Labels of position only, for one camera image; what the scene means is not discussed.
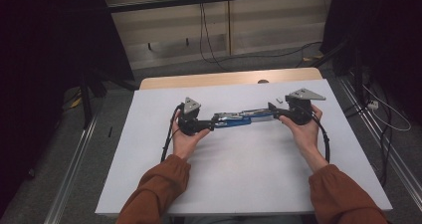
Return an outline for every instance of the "white tabletop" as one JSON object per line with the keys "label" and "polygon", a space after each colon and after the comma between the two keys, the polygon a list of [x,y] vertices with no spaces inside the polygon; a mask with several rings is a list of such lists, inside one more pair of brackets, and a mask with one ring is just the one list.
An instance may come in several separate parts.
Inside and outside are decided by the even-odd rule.
{"label": "white tabletop", "polygon": [[[313,104],[323,111],[331,163],[353,178],[381,209],[392,209],[329,84],[320,80],[135,92],[96,213],[116,216],[141,175],[159,163],[173,110],[186,97],[201,103],[199,119],[209,119],[214,112],[265,108],[267,102],[286,109],[286,102],[279,104],[276,98],[301,88],[326,97]],[[321,134],[318,148],[324,154]],[[312,173],[290,131],[277,120],[216,129],[200,141],[189,162],[187,190],[170,206],[170,215],[314,211],[308,184]]]}

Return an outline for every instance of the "person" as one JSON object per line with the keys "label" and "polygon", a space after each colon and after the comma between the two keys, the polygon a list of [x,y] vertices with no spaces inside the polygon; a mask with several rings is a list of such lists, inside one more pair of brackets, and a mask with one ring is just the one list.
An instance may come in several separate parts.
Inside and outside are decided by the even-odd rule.
{"label": "person", "polygon": [[[313,106],[315,116],[322,112]],[[285,116],[279,120],[292,132],[295,143],[313,172],[309,177],[311,202],[319,224],[387,223],[383,212],[370,196],[335,165],[328,164],[317,149],[318,126],[312,120],[296,125]],[[160,223],[170,204],[186,190],[192,155],[199,140],[210,130],[204,129],[188,136],[172,124],[173,153],[163,162],[148,170],[137,189],[127,199],[118,216],[118,224]]]}

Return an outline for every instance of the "brown sweater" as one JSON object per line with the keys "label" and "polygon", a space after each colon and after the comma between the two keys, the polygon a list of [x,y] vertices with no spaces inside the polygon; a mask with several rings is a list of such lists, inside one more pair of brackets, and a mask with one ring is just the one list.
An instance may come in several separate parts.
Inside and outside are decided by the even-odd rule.
{"label": "brown sweater", "polygon": [[[160,223],[170,204],[186,190],[190,164],[176,155],[148,170],[127,199],[118,224]],[[310,177],[311,201],[319,224],[387,223],[369,195],[334,165]]]}

